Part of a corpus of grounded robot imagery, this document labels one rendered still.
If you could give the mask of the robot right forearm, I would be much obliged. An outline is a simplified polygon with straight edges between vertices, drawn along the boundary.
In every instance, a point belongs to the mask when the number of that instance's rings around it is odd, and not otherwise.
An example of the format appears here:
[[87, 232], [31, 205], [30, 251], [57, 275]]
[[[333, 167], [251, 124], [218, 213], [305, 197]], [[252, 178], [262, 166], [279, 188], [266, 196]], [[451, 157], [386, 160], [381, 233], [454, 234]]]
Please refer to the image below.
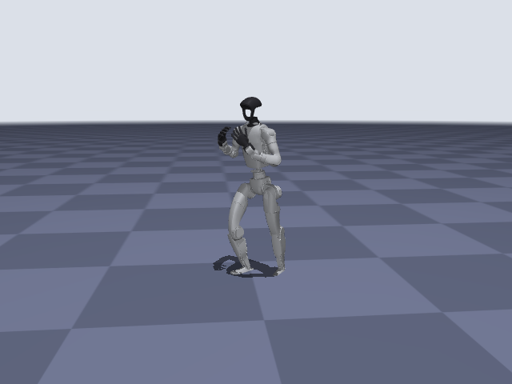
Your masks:
[[224, 154], [230, 155], [233, 152], [233, 149], [231, 146], [227, 144], [227, 141], [225, 141], [222, 146], [219, 146], [219, 149], [223, 151]]

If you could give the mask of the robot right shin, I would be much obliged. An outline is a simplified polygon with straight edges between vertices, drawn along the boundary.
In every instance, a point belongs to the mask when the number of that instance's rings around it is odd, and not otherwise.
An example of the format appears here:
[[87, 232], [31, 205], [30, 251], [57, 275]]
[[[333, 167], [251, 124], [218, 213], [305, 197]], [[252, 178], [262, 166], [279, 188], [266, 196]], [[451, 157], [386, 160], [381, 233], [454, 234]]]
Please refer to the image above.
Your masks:
[[247, 267], [247, 269], [250, 270], [250, 263], [249, 263], [249, 259], [247, 256], [247, 247], [246, 247], [245, 238], [241, 237], [240, 239], [234, 239], [230, 236], [230, 234], [227, 234], [227, 235], [228, 235], [228, 239], [230, 240], [230, 244], [231, 244], [235, 254], [237, 255], [240, 263], [242, 264], [242, 266], [245, 266], [245, 268]]

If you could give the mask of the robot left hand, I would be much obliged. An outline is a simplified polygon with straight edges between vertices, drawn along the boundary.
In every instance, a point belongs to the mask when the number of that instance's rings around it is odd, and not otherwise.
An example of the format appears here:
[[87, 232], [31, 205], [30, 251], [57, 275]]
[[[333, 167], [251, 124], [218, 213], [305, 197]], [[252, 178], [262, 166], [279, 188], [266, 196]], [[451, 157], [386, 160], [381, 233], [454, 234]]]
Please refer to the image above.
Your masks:
[[[242, 132], [240, 126], [238, 127], [238, 129], [241, 134], [238, 132], [237, 127], [235, 128], [235, 130], [233, 130], [233, 133], [235, 136], [233, 136], [233, 134], [231, 134], [232, 138], [236, 141], [236, 143], [239, 144], [240, 146], [244, 146], [243, 147], [244, 150], [248, 146], [250, 146], [253, 150], [255, 150], [255, 148], [252, 146], [252, 144], [249, 142], [249, 139], [247, 138], [247, 129], [245, 128], [245, 134]], [[239, 136], [237, 136], [235, 131], [237, 132], [237, 134]]]

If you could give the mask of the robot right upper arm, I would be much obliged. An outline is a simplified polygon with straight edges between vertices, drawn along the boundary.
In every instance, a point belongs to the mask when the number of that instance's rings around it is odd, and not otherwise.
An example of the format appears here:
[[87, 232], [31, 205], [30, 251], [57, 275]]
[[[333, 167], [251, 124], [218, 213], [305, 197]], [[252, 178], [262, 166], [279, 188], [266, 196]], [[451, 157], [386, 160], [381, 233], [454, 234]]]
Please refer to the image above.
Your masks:
[[[241, 128], [241, 126], [240, 126], [240, 128]], [[234, 129], [234, 130], [235, 130], [235, 129]], [[238, 130], [238, 132], [239, 132], [238, 127], [237, 127], [237, 130]], [[236, 131], [235, 131], [235, 133], [237, 134], [237, 132], [236, 132]], [[235, 136], [235, 135], [234, 135], [234, 136]], [[237, 136], [239, 136], [239, 135], [237, 134]], [[236, 158], [236, 157], [238, 156], [238, 150], [239, 150], [239, 147], [240, 147], [240, 145], [239, 145], [239, 144], [237, 144], [237, 143], [236, 143], [236, 141], [233, 139], [233, 141], [232, 141], [232, 149], [233, 149], [233, 152], [230, 154], [230, 156], [231, 156], [232, 158]]]

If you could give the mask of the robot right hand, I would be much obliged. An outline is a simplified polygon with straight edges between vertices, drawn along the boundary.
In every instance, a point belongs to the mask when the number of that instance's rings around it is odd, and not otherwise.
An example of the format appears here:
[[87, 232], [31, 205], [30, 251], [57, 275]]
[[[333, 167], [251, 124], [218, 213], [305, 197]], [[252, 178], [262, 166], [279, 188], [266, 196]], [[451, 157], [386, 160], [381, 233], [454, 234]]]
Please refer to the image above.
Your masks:
[[220, 134], [218, 134], [218, 144], [222, 146], [222, 144], [226, 141], [226, 132], [230, 130], [230, 127], [226, 126], [222, 131], [220, 131]]

